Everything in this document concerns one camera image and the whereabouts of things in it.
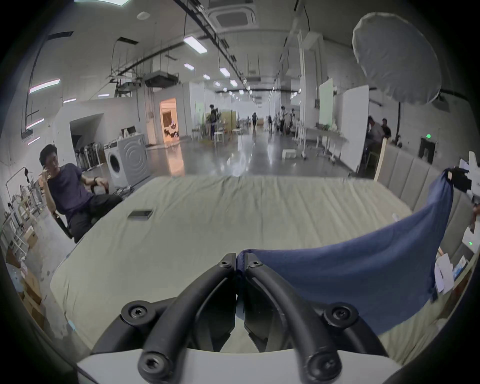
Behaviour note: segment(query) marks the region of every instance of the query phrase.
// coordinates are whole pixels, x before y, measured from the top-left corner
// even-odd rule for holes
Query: air conditioning unit
[[[178,76],[163,71],[144,73],[144,82],[147,87],[168,88],[179,83]]]
[[[217,32],[258,28],[253,0],[210,0],[207,16]]]

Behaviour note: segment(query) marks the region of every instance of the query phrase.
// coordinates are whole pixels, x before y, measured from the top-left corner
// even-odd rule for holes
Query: paper
[[[442,275],[442,281],[444,285],[443,293],[445,294],[448,291],[450,291],[454,286],[453,265],[450,262],[450,258],[448,257],[447,253],[445,253],[443,256],[440,256],[437,259],[437,261],[435,262],[435,267],[437,266]]]
[[[442,278],[442,273],[440,272],[440,267],[437,263],[435,263],[435,269],[433,271],[435,274],[435,285],[437,286],[437,292],[440,293],[445,288],[445,284]]]

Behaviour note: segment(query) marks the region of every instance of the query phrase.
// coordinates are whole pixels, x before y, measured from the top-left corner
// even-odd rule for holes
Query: stool
[[[296,149],[284,149],[282,151],[282,159],[290,159],[297,157],[297,150]]]
[[[219,139],[220,135],[222,135],[223,145],[225,145],[225,135],[224,135],[223,130],[221,130],[221,131],[217,131],[217,132],[214,133],[213,142],[214,142],[215,146],[216,146],[216,143],[217,143],[217,138],[218,138],[218,140],[220,140]]]

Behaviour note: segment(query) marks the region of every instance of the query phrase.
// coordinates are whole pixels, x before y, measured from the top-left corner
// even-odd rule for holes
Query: washing machine
[[[115,186],[134,186],[150,176],[143,134],[105,144],[104,150]]]

